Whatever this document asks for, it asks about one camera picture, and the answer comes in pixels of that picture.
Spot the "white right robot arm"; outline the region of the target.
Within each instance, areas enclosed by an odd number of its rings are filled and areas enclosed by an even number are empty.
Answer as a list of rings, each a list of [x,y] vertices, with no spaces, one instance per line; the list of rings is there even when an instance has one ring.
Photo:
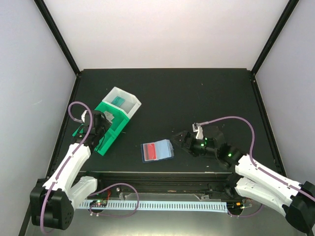
[[[312,235],[315,225],[315,186],[301,184],[284,177],[251,159],[238,148],[229,145],[222,132],[211,126],[203,130],[182,131],[173,136],[174,143],[192,156],[204,156],[217,162],[232,174],[224,185],[229,198],[238,195],[253,199],[285,217],[295,229]]]

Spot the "navy blue card holder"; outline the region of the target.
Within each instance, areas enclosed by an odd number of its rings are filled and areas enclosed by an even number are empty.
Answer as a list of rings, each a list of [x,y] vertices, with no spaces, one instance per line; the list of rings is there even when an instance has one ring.
[[[171,159],[174,157],[174,148],[168,139],[152,142],[155,144],[156,147],[156,154],[157,154],[157,160],[155,161],[144,161],[143,157],[143,145],[141,145],[141,154],[142,154],[142,161],[143,163],[149,163],[149,162],[156,162],[166,159]]]

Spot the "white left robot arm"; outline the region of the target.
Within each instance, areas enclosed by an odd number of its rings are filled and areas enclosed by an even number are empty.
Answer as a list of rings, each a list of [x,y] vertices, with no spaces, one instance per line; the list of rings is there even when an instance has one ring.
[[[77,183],[74,181],[104,138],[111,122],[97,110],[85,112],[82,119],[82,132],[74,136],[61,164],[45,183],[37,183],[30,193],[31,222],[41,229],[67,229],[74,211],[89,194],[101,196],[105,192],[105,183],[94,177],[86,176]]]

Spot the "red card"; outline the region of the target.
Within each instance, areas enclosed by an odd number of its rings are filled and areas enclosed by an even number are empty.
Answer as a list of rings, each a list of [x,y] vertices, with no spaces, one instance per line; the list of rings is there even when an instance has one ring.
[[[148,143],[143,145],[143,157],[144,161],[157,160],[156,147],[154,143]]]

